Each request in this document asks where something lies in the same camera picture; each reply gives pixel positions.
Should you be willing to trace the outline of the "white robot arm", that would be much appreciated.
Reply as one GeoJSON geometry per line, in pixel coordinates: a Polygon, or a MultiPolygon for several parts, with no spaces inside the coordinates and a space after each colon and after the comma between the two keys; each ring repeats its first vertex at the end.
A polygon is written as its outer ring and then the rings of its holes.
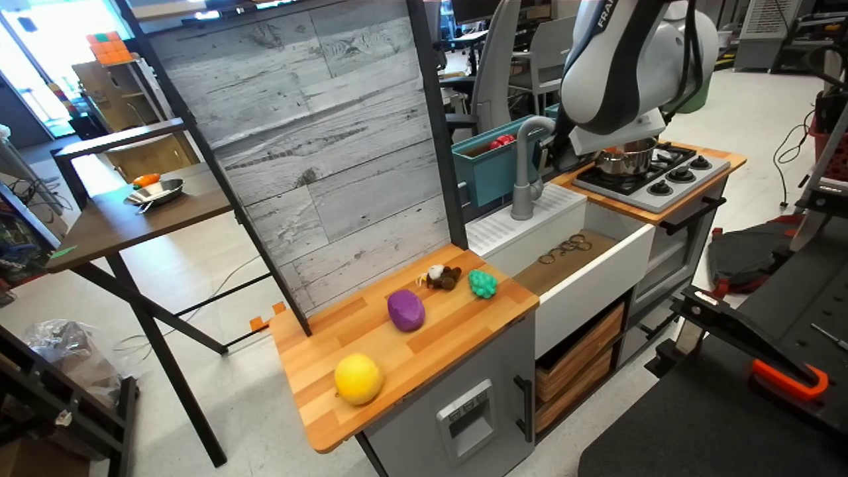
{"type": "Polygon", "coordinates": [[[717,28],[695,0],[581,0],[557,134],[576,153],[658,138],[715,59],[717,28]]]}

